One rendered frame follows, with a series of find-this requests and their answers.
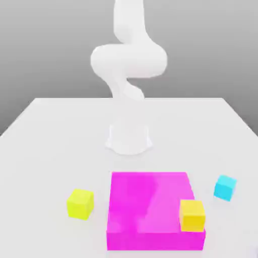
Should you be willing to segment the small lime yellow cube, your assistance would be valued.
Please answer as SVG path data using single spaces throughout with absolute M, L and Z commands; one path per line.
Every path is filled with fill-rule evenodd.
M 84 189 L 74 189 L 67 199 L 68 216 L 87 220 L 94 209 L 94 194 Z

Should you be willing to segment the small golden yellow cube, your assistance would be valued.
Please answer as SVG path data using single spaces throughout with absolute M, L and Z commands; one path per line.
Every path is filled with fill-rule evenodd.
M 206 214 L 202 201 L 180 200 L 179 221 L 182 232 L 204 232 Z

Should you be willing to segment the small cyan cube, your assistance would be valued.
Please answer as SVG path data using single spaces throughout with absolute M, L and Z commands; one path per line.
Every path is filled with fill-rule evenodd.
M 231 201 L 237 180 L 235 178 L 220 175 L 214 189 L 214 196 L 225 201 Z

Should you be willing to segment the large magenta box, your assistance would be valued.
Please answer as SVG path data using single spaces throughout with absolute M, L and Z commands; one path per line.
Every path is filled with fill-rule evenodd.
M 203 250 L 205 231 L 180 228 L 180 201 L 194 198 L 185 172 L 113 172 L 107 250 Z

